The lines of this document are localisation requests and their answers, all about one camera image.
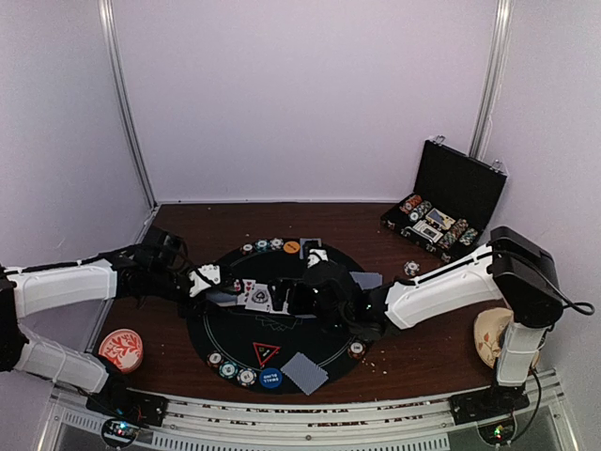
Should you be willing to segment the ace of spades card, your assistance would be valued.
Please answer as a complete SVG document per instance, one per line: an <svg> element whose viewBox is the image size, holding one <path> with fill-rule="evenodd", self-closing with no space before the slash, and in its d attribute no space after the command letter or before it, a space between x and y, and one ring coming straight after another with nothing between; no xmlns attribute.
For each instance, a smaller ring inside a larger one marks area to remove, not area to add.
<svg viewBox="0 0 601 451"><path fill-rule="evenodd" d="M251 290L245 309L249 311L270 313L272 310L269 287L266 284L255 284Z"/></svg>

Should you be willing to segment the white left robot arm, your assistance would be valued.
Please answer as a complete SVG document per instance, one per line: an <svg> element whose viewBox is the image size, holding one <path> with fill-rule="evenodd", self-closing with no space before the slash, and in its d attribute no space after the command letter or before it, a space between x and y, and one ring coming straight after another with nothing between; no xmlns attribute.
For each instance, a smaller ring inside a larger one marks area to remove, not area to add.
<svg viewBox="0 0 601 451"><path fill-rule="evenodd" d="M176 272L145 267L133 260L98 259L90 263L31 272L10 268L1 273L1 370L22 371L97 394L115 417L129 415L135 398L116 381L99 358L68 347L20 325L32 314L91 301L154 296L193 303L208 289L222 288L226 269L208 264Z"/></svg>

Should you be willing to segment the card dealt to dealer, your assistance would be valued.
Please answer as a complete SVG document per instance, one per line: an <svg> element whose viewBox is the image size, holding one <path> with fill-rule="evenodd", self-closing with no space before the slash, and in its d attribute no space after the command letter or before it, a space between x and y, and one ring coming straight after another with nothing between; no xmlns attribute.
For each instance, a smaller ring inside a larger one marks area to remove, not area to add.
<svg viewBox="0 0 601 451"><path fill-rule="evenodd" d="M362 290L378 288L383 283L383 276L378 272L350 272L349 274Z"/></svg>

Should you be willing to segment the red triangular all-in marker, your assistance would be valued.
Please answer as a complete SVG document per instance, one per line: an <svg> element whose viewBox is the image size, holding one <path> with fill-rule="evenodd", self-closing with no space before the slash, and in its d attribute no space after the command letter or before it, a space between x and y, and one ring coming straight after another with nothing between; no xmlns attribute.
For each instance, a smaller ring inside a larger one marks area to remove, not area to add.
<svg viewBox="0 0 601 451"><path fill-rule="evenodd" d="M275 357L281 350L280 346L259 343L259 342L254 342L253 348L254 348L255 357L261 368L265 367L266 364L273 357Z"/></svg>

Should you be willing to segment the card dealt to small blind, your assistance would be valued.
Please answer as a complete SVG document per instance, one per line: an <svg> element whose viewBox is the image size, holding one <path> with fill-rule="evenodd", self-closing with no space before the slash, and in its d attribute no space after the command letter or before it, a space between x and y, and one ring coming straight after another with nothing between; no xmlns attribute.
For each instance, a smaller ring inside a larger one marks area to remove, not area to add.
<svg viewBox="0 0 601 451"><path fill-rule="evenodd" d="M329 380L328 372L301 352L284 364L281 371L307 396Z"/></svg>

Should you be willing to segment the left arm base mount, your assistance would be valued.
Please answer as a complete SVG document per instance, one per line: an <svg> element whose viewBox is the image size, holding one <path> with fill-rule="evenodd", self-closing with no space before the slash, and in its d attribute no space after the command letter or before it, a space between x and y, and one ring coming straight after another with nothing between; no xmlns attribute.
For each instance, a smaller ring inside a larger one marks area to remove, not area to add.
<svg viewBox="0 0 601 451"><path fill-rule="evenodd" d="M168 399L163 396L132 391L121 373L110 373L98 392L78 388L86 397L86 407L107 416L100 427L100 437L114 450L132 445L139 434L150 427L160 427Z"/></svg>

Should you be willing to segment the brown chip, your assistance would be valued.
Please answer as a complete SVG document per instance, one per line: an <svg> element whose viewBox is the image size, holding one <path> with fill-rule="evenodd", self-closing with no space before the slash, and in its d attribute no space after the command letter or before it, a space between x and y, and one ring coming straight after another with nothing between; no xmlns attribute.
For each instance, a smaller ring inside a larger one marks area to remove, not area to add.
<svg viewBox="0 0 601 451"><path fill-rule="evenodd" d="M207 357L207 365L212 368L219 368L224 362L223 355L218 351L211 352Z"/></svg>
<svg viewBox="0 0 601 451"><path fill-rule="evenodd" d="M245 243L240 247L240 251L243 255L249 255L254 251L254 246L251 243Z"/></svg>
<svg viewBox="0 0 601 451"><path fill-rule="evenodd" d="M353 341L347 348L348 355L353 359L361 359L366 353L367 347L361 341Z"/></svg>

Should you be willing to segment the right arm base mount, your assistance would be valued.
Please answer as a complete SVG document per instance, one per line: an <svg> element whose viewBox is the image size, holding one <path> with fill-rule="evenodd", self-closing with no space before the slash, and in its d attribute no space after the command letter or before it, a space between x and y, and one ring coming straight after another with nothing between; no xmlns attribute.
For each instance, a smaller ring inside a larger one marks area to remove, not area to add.
<svg viewBox="0 0 601 451"><path fill-rule="evenodd" d="M517 437L515 413L530 406L524 384L506 387L493 383L481 390L453 395L449 403L457 426L476 423L480 438L494 446L507 445Z"/></svg>

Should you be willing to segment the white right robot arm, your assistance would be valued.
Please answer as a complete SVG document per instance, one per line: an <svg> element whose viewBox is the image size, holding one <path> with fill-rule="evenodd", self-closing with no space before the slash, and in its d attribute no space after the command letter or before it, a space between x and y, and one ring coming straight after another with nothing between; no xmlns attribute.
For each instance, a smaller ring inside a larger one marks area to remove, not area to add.
<svg viewBox="0 0 601 451"><path fill-rule="evenodd" d="M346 266L321 248L307 255L300 278L268 285L276 312L314 315L367 342L391 326L406 330L433 317L489 300L502 300L513 318L496 364L496 382L481 397L487 413L503 413L517 399L546 330L562 316L552 256L507 226L490 233L487 244L437 270L409 280L362 288Z"/></svg>

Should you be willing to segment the nine of hearts card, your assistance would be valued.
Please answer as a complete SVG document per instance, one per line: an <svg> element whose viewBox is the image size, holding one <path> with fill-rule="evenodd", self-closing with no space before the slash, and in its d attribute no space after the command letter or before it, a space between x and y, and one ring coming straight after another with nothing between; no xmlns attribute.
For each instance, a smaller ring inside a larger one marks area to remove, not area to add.
<svg viewBox="0 0 601 451"><path fill-rule="evenodd" d="M254 279L239 279L235 284L237 289L237 305L245 305L254 290L256 281Z"/></svg>

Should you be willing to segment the blue small blind button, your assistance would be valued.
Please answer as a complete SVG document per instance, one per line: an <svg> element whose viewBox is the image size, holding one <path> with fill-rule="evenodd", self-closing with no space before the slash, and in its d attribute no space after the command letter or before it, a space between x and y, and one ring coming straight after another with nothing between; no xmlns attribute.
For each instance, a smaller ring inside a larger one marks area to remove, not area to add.
<svg viewBox="0 0 601 451"><path fill-rule="evenodd" d="M281 386L283 373L278 368L265 368L259 374L258 380L263 388L273 390Z"/></svg>

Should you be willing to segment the yellow big blind button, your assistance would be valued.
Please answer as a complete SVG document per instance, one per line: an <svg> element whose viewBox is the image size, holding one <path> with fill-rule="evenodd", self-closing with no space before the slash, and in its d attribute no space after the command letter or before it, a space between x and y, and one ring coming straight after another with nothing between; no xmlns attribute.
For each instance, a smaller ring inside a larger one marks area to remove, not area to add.
<svg viewBox="0 0 601 451"><path fill-rule="evenodd" d="M291 255L297 254L301 250L301 245L298 241L286 241L283 250Z"/></svg>

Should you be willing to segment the card dealt to big blind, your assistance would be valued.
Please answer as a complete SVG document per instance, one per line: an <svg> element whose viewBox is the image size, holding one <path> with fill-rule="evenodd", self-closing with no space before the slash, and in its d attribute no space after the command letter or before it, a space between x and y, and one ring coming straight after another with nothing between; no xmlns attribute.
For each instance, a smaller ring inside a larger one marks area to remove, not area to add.
<svg viewBox="0 0 601 451"><path fill-rule="evenodd" d="M320 238L300 238L300 258L307 258L312 249L320 248L321 246L322 240Z"/></svg>

